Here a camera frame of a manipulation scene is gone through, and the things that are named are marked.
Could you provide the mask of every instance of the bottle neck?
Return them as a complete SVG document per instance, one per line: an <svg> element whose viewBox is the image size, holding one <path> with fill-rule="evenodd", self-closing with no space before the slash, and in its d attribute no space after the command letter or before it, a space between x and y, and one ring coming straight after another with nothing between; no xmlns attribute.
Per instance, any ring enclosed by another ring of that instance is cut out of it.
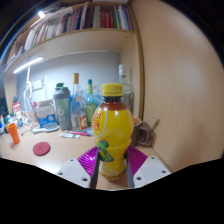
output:
<svg viewBox="0 0 224 224"><path fill-rule="evenodd" d="M73 93L74 94L78 94L79 93L79 84L78 83L74 83L74 85L73 85Z"/></svg>
<svg viewBox="0 0 224 224"><path fill-rule="evenodd" d="M88 92L89 94L93 94L93 87L92 87L91 84L88 84L88 90L87 90L87 92Z"/></svg>
<svg viewBox="0 0 224 224"><path fill-rule="evenodd" d="M116 96L116 97L104 96L104 102L105 103L117 103L117 102L121 102L121 97L120 96Z"/></svg>
<svg viewBox="0 0 224 224"><path fill-rule="evenodd" d="M126 83L126 75L119 75L119 82L120 83Z"/></svg>

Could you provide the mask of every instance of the desk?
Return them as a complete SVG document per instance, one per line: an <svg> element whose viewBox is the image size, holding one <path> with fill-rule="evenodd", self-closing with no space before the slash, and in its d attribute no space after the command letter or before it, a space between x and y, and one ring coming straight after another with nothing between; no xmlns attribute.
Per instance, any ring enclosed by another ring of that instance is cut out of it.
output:
<svg viewBox="0 0 224 224"><path fill-rule="evenodd" d="M60 133L63 133L60 128L58 131L49 133L42 132L33 134L31 131L28 131L21 136L21 133L27 129L28 126L18 129L20 142L17 145L13 143L10 134L4 134L0 137L0 155L3 159L33 165L52 174L56 174L69 158L78 158L95 146L94 137L80 136L79 139L60 137ZM34 145L39 142L48 142L51 146L50 151L43 156L36 156L33 153ZM147 156L157 156L164 164L152 148L142 146L137 146L136 148ZM96 189L128 189L127 174L124 173L122 175L122 178L116 182L108 182L101 175L98 175Z"/></svg>

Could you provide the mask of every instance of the cabinet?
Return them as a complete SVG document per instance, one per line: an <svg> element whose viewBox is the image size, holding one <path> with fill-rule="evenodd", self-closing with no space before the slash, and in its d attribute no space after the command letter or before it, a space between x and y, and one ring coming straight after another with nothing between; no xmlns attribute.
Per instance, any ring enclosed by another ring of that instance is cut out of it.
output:
<svg viewBox="0 0 224 224"><path fill-rule="evenodd" d="M76 11L79 7L83 7L84 3L73 5L73 1L69 1L69 9ZM99 5L106 11L113 10L114 6L118 7L120 3L114 2L89 2L88 7ZM7 104L12 105L13 96L16 95L16 75L13 71L20 65L30 61L32 58L43 57L44 61L64 55L79 53L79 52L94 52L94 51L112 51L120 52L121 63L127 67L127 76L132 76L134 83L134 115L142 117L143 112L143 92L141 87L143 81L143 61L141 55L141 45L138 33L138 27L133 16L131 8L128 6L132 17L134 31L116 29L116 28L89 28L75 30L62 33L53 38L47 39L16 58L5 71L4 82ZM9 55L9 59L13 54L17 54L21 46L25 46L26 39L35 26L29 27L24 33L20 34L14 43L14 46Z"/></svg>

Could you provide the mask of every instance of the book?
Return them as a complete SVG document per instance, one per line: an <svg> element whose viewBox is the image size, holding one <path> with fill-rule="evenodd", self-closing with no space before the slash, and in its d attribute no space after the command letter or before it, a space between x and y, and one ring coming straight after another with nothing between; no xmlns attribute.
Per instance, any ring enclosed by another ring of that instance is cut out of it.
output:
<svg viewBox="0 0 224 224"><path fill-rule="evenodd" d="M92 10L92 13L91 13L91 16L90 16L89 28L93 28L93 18L94 18L94 11Z"/></svg>
<svg viewBox="0 0 224 224"><path fill-rule="evenodd" d="M31 48L36 31L37 31L36 29L30 30L29 35L26 38L26 43L24 46L25 51L28 51Z"/></svg>
<svg viewBox="0 0 224 224"><path fill-rule="evenodd" d="M103 13L102 12L100 12L100 14L99 14L99 27L102 27L103 26L103 24L102 24L102 15Z"/></svg>
<svg viewBox="0 0 224 224"><path fill-rule="evenodd" d="M110 28L110 13L105 12L104 28Z"/></svg>
<svg viewBox="0 0 224 224"><path fill-rule="evenodd" d="M75 11L73 14L72 14L72 23L71 23L71 29L70 31L73 31L75 29L75 18L76 18L76 14L77 14L77 11Z"/></svg>
<svg viewBox="0 0 224 224"><path fill-rule="evenodd" d="M45 26L45 28L44 28L44 32L43 32L43 35L42 35L42 37L41 37L41 42L43 42L43 41L46 40L48 27L49 27L49 22L47 22L47 24L46 24L46 26Z"/></svg>
<svg viewBox="0 0 224 224"><path fill-rule="evenodd" d="M117 29L120 29L120 24L119 24L119 19L118 19L118 15L117 15L117 9L116 7L114 6L114 15L115 15L115 24L116 24L116 28Z"/></svg>
<svg viewBox="0 0 224 224"><path fill-rule="evenodd" d="M112 11L110 11L110 28L114 28L114 18Z"/></svg>
<svg viewBox="0 0 224 224"><path fill-rule="evenodd" d="M117 17L118 17L118 24L119 24L119 27L120 27L120 29L122 29L121 17L120 17L120 13L119 13L118 9L117 9Z"/></svg>
<svg viewBox="0 0 224 224"><path fill-rule="evenodd" d="M59 18L58 24L57 24L57 30L56 30L56 34L55 36L60 34L61 31L61 26L62 26L62 20L63 20L63 16Z"/></svg>
<svg viewBox="0 0 224 224"><path fill-rule="evenodd" d="M94 10L93 28L100 28L99 18L100 18L100 6L96 5Z"/></svg>
<svg viewBox="0 0 224 224"><path fill-rule="evenodd" d="M53 22L54 21L50 21L50 23L49 23L49 27L48 27L48 30L47 30L46 40L51 37L51 31L52 31Z"/></svg>
<svg viewBox="0 0 224 224"><path fill-rule="evenodd" d="M62 23L60 34L65 33L68 16L69 16L69 14L66 14L66 15L63 16L64 20L63 20L63 23Z"/></svg>
<svg viewBox="0 0 224 224"><path fill-rule="evenodd" d="M71 29L71 22L72 22L72 15L69 14L69 15L68 15L68 19L67 19L67 23L66 23L65 33L70 32L70 29Z"/></svg>
<svg viewBox="0 0 224 224"><path fill-rule="evenodd" d="M32 44L31 44L31 48L34 47L34 44L35 44L36 38L37 38L37 34L38 34L38 30L36 30L36 32L34 34L33 41L32 41Z"/></svg>
<svg viewBox="0 0 224 224"><path fill-rule="evenodd" d="M38 37L37 37L37 40L36 40L36 44L39 44L40 43L40 38L41 38L41 36L42 36L42 34L44 32L45 25L46 25L46 23L43 23L41 25L41 29L40 29L40 32L38 34Z"/></svg>
<svg viewBox="0 0 224 224"><path fill-rule="evenodd" d="M80 20L80 30L84 29L84 26L85 26L87 7L88 7L88 2L86 2L83 7L82 16Z"/></svg>
<svg viewBox="0 0 224 224"><path fill-rule="evenodd" d="M124 17L125 28L126 28L126 30L129 30L129 26L128 26L128 21L127 21L127 16L126 16L126 13L125 13L124 5L121 4L120 6L121 6L122 14L123 14L123 17Z"/></svg>
<svg viewBox="0 0 224 224"><path fill-rule="evenodd" d="M60 21L60 18L55 19L50 38L56 36L57 26L58 26L59 21Z"/></svg>
<svg viewBox="0 0 224 224"><path fill-rule="evenodd" d="M101 17L101 24L100 24L100 27L104 28L104 27L105 27L105 10L103 10L103 11L101 12L100 17Z"/></svg>
<svg viewBox="0 0 224 224"><path fill-rule="evenodd" d="M125 22L124 22L124 15L121 6L118 7L118 13L119 13L119 18L121 20L121 28L123 30L126 30Z"/></svg>
<svg viewBox="0 0 224 224"><path fill-rule="evenodd" d="M84 29L89 28L91 13L92 13L92 7L89 7L86 11L86 19L85 19Z"/></svg>
<svg viewBox="0 0 224 224"><path fill-rule="evenodd" d="M76 14L76 18L75 18L75 29L74 30L79 30L80 29L81 16L82 16L82 7L80 7L78 9L78 12Z"/></svg>
<svg viewBox="0 0 224 224"><path fill-rule="evenodd" d="M130 16L130 13L129 13L128 8L127 8L126 5L124 6L124 9L125 9L125 13L126 13L127 20L128 20L129 30L134 30L133 25L132 25L132 21L131 21L131 16Z"/></svg>

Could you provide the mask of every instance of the green bottle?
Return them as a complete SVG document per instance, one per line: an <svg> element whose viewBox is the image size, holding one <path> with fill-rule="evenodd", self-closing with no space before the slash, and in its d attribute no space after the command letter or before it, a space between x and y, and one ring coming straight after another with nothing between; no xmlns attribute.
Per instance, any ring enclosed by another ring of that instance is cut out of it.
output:
<svg viewBox="0 0 224 224"><path fill-rule="evenodd" d="M87 95L87 102L86 102L88 127L91 126L91 120L92 120L95 110L96 110L96 104L93 99L92 79L89 79L88 80L88 95Z"/></svg>

